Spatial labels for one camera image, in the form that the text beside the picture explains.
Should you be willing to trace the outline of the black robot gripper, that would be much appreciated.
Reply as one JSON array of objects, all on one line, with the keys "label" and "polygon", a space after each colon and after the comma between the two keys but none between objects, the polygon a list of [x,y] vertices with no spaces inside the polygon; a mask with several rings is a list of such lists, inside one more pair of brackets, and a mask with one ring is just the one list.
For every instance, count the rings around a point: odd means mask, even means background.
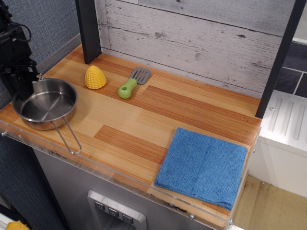
[{"label": "black robot gripper", "polygon": [[36,62],[30,58],[32,51],[20,25],[9,25],[0,34],[0,78],[11,94],[22,101],[33,93],[33,81],[39,81]]}]

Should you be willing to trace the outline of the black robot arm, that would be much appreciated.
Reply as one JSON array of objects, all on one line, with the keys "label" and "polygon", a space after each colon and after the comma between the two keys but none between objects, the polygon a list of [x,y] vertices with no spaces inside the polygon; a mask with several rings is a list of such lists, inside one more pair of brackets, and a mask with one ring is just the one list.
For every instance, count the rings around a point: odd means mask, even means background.
[{"label": "black robot arm", "polygon": [[29,37],[23,31],[27,26],[11,21],[9,7],[0,2],[0,78],[9,93],[21,101],[34,93],[33,82],[39,81],[37,63],[30,58]]}]

